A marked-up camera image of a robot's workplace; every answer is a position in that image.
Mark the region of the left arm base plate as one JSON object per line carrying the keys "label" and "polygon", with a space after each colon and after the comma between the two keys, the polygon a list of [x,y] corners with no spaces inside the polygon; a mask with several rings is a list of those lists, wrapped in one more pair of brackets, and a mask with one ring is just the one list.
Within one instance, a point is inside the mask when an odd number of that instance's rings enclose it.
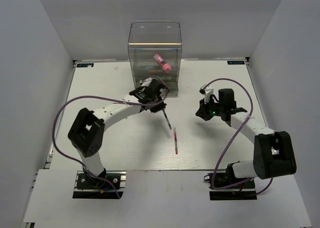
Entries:
{"label": "left arm base plate", "polygon": [[121,198],[125,189],[126,172],[107,172],[105,178],[114,185],[118,195],[108,182],[98,181],[95,178],[91,178],[84,171],[78,171],[72,198],[93,200],[117,200]]}

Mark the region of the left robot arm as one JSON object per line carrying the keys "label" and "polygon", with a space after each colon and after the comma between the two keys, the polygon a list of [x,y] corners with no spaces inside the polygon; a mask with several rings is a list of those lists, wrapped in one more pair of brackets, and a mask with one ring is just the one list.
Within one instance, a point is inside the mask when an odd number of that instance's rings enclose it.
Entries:
{"label": "left robot arm", "polygon": [[120,101],[96,110],[81,109],[68,132],[67,137],[80,155],[83,170],[89,175],[88,181],[96,188],[106,181],[106,170],[99,155],[105,131],[131,115],[147,110],[157,113],[166,108],[163,99],[169,88],[162,81],[149,77],[140,83],[140,87]]}

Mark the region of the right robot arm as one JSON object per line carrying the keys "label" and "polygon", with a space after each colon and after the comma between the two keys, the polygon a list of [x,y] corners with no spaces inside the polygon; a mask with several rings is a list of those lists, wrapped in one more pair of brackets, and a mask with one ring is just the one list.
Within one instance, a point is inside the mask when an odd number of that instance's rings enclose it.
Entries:
{"label": "right robot arm", "polygon": [[227,125],[242,133],[253,144],[253,159],[228,164],[225,174],[211,175],[212,189],[236,188],[253,178],[261,180],[293,175],[297,171],[291,136],[286,131],[274,131],[266,127],[242,107],[237,107],[234,91],[220,89],[215,97],[211,87],[202,87],[204,96],[199,102],[196,116],[205,121],[218,116]]}

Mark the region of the purple pen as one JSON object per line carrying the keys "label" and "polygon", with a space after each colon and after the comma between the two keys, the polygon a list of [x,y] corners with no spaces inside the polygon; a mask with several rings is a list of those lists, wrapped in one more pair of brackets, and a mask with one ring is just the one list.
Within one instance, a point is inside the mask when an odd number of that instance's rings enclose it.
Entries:
{"label": "purple pen", "polygon": [[170,121],[169,121],[169,118],[168,118],[165,110],[163,110],[163,114],[164,114],[164,117],[165,117],[165,120],[166,120],[166,122],[167,122],[167,124],[168,124],[169,129],[172,130],[171,123],[170,123]]}

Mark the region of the clear plastic drawer organizer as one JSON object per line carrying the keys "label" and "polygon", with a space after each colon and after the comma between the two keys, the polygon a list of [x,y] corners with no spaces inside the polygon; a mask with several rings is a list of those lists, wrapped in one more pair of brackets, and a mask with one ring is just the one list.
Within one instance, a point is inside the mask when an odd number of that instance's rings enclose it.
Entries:
{"label": "clear plastic drawer organizer", "polygon": [[169,96],[179,92],[182,59],[182,36],[179,22],[170,20],[136,20],[131,23],[128,55],[135,88],[147,77],[161,79]]}

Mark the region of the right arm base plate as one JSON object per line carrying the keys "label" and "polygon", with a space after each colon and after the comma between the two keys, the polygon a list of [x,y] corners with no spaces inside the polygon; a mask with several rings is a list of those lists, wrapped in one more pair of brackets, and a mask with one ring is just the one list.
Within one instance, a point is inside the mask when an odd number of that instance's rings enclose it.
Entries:
{"label": "right arm base plate", "polygon": [[[207,173],[203,177],[203,180],[209,184],[209,199],[211,201],[249,201],[257,199],[256,186],[253,180],[234,187],[214,190],[211,186],[212,177],[213,173]],[[232,181],[227,178],[225,172],[217,172],[214,185],[218,188],[225,187],[242,180],[244,180],[244,178]]]}

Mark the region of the pink capped clip jar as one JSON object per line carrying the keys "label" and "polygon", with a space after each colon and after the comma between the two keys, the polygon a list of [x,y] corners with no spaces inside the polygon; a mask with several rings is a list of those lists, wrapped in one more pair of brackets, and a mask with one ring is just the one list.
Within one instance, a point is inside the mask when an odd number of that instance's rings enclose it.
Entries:
{"label": "pink capped clip jar", "polygon": [[154,61],[163,69],[164,72],[169,73],[172,70],[171,65],[166,62],[162,56],[160,56],[158,53],[155,53],[153,56]]}

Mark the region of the green capped highlighter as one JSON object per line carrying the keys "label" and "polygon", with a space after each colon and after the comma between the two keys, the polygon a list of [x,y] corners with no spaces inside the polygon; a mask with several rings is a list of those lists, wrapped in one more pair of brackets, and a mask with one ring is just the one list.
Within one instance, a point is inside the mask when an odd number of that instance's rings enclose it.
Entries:
{"label": "green capped highlighter", "polygon": [[161,76],[160,79],[163,81],[170,81],[170,80],[172,80],[172,77],[171,76]]}

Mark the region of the red pen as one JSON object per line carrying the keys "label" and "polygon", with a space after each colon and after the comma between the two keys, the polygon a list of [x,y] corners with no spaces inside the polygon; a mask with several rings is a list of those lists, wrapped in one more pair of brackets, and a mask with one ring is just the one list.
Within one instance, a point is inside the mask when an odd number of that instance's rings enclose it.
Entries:
{"label": "red pen", "polygon": [[177,140],[177,130],[174,127],[173,128],[173,137],[174,137],[174,148],[175,148],[175,154],[178,154],[178,140]]}

